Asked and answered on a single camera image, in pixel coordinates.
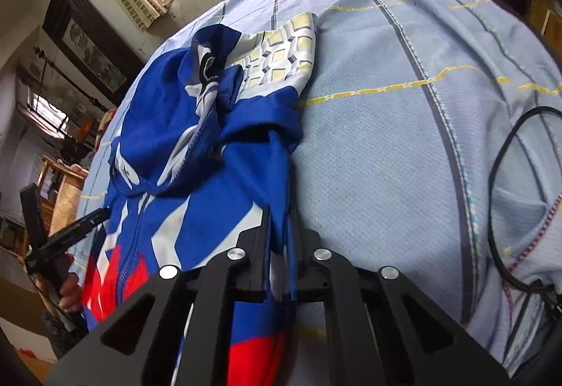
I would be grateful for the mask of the person left hand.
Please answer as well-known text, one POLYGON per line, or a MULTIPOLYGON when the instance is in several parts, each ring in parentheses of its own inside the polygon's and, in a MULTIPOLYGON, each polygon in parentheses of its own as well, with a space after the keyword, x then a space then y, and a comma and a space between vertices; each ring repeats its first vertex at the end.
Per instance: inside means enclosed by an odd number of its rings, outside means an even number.
POLYGON ((82 311, 82 287, 79 285, 78 276, 70 271, 70 267, 74 262, 72 254, 66 254, 67 261, 67 277, 65 278, 59 294, 61 299, 58 302, 59 307, 69 314, 79 313, 82 311))

